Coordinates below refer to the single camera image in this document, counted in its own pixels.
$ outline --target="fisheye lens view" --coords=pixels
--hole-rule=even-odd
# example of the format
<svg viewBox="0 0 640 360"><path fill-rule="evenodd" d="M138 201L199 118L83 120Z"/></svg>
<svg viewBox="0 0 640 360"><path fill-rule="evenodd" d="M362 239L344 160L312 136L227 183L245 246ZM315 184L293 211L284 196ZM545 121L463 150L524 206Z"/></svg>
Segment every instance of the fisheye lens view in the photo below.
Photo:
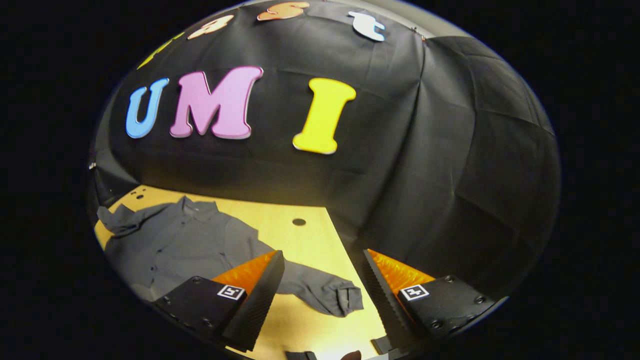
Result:
<svg viewBox="0 0 640 360"><path fill-rule="evenodd" d="M560 198L543 104L396 0L248 1L157 44L104 99L96 246L229 359L416 359L482 322Z"/></svg>

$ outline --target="black cloth backdrop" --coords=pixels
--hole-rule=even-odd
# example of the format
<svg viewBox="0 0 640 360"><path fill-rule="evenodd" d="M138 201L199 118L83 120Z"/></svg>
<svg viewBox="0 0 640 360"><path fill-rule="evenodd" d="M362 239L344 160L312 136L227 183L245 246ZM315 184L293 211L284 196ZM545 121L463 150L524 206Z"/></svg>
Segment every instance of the black cloth backdrop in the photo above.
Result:
<svg viewBox="0 0 640 360"><path fill-rule="evenodd" d="M140 70L132 67L97 130L93 198L109 206L147 184L324 206L358 271L362 249L371 248L435 277L454 274L491 297L510 293L546 244L560 191L554 132L525 81L476 39L422 41L363 8L309 1L298 17L256 21L279 2L202 19ZM385 41L360 36L349 11L383 23ZM228 14L235 17L224 28L186 40ZM251 137L170 135L180 77L204 71L213 91L231 69L247 65L264 69L248 104ZM128 137L129 96L160 78L170 82L153 129ZM340 116L331 155L292 145L313 99L312 78L357 92ZM139 119L148 99L149 91Z"/></svg>

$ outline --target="wooden table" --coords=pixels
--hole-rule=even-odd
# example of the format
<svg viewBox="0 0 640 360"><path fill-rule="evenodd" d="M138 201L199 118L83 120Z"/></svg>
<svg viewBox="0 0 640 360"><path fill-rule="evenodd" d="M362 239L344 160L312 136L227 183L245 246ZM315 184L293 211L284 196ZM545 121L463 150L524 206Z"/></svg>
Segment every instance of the wooden table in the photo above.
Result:
<svg viewBox="0 0 640 360"><path fill-rule="evenodd" d="M371 340L386 335L385 330L325 208L218 199L141 185L109 210L114 212L123 204L137 211L177 202L184 195L196 202L215 201L221 212L257 229L259 239L282 250L286 259L353 281L362 290L364 310L354 311L345 318L319 313L295 295L276 294L254 350L240 354L256 360L285 360L285 351L312 351L318 360L340 360L356 350L361 351L362 359L378 355ZM307 223L294 225L292 221L297 218ZM100 221L95 226L95 234L104 249L112 234Z"/></svg>

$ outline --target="gray shirt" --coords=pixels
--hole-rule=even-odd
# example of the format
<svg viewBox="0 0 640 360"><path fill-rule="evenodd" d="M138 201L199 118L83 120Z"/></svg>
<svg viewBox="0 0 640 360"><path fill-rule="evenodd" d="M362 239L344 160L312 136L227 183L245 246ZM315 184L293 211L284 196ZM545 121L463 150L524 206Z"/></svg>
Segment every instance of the gray shirt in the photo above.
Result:
<svg viewBox="0 0 640 360"><path fill-rule="evenodd" d="M98 218L113 233L105 255L131 289L149 301L192 276L212 279L274 250L258 240L256 229L218 211L215 202L186 196L136 212L120 205L112 214L101 206ZM360 288L351 281L290 261L278 293L294 294L328 315L363 309Z"/></svg>

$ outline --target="gray cloth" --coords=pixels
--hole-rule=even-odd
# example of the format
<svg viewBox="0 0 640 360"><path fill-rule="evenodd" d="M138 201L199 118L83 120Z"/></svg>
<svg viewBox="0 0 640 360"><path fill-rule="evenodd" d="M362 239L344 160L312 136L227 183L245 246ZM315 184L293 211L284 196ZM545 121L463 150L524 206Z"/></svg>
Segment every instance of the gray cloth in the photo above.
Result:
<svg viewBox="0 0 640 360"><path fill-rule="evenodd" d="M186 196L133 212L103 206L98 218L114 235L104 252L114 269L142 299L155 301L192 276L212 279L273 251L258 231L218 211L215 202ZM285 261L279 294L293 294L321 313L339 317L363 309L360 288L351 281Z"/></svg>

